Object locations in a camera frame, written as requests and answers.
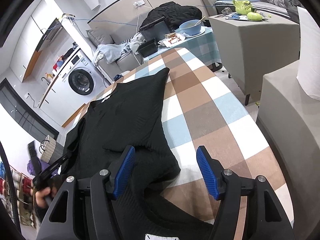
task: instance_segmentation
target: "gray side table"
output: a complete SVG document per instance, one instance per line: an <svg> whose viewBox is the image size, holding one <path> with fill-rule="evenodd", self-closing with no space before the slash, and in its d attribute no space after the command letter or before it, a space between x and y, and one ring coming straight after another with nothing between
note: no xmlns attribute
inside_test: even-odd
<svg viewBox="0 0 320 240"><path fill-rule="evenodd" d="M272 17L266 22L209 17L221 62L246 95L245 105L250 94L260 99L264 74L299 59L300 26L281 16L264 14Z"/></svg>

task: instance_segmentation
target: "human hand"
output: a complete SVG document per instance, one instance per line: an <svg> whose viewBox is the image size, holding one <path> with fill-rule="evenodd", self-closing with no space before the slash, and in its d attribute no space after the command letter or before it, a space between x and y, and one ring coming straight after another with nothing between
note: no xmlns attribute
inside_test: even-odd
<svg viewBox="0 0 320 240"><path fill-rule="evenodd" d="M55 195L57 194L58 190L56 187L52 187L52 189L50 187L46 187L42 190L39 190L36 192L36 203L39 207L41 208L47 208L47 202L45 201L45 197L46 196L51 196L52 198L55 197Z"/></svg>

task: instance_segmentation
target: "blue gripper pad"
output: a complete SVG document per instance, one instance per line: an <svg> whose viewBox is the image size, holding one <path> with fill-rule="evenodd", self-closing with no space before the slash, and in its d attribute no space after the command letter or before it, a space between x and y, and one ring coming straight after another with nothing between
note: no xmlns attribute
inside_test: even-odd
<svg viewBox="0 0 320 240"><path fill-rule="evenodd" d="M221 176L221 172L223 171L222 165L218 160L210 157L204 146L198 147L196 159L209 194L215 200L220 200L225 192Z"/></svg>
<svg viewBox="0 0 320 240"><path fill-rule="evenodd" d="M123 194L134 166L134 147L131 146L128 150L126 148L125 151L127 151L127 154L125 155L125 158L118 170L118 173L115 176L115 189L113 190L113 196L115 199L117 199L121 194Z"/></svg>

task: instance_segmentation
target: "plaid tablecloth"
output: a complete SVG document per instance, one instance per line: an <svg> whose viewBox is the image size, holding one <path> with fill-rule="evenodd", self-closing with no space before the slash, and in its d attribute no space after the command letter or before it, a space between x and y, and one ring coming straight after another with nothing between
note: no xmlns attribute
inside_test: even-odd
<svg viewBox="0 0 320 240"><path fill-rule="evenodd" d="M149 60L93 100L109 95L118 82L153 75L164 67L170 72L164 91L162 125L181 172L164 185L162 195L200 220L214 222L219 202L208 194L196 161L196 149L204 145L225 169L242 177L267 177L293 222L289 191L266 139L232 92L187 49L171 49ZM88 106L75 118L74 125ZM246 197L242 197L235 239L242 238L245 213Z"/></svg>
<svg viewBox="0 0 320 240"><path fill-rule="evenodd" d="M171 48L160 46L156 53L144 58L143 61L147 62L148 60L153 59L154 57L172 48L186 48L206 66L209 66L214 62L221 63L217 42L214 33L212 32L212 28L204 28L205 32L203 34L192 38L186 38L183 43L175 45Z"/></svg>

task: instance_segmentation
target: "gray pillow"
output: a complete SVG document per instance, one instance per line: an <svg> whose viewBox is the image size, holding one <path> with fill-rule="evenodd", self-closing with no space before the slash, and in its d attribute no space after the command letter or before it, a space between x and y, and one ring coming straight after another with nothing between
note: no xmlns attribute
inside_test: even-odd
<svg viewBox="0 0 320 240"><path fill-rule="evenodd" d="M98 47L100 44L114 44L115 42L111 36L102 28L96 28L94 30L86 30L89 39L94 45Z"/></svg>

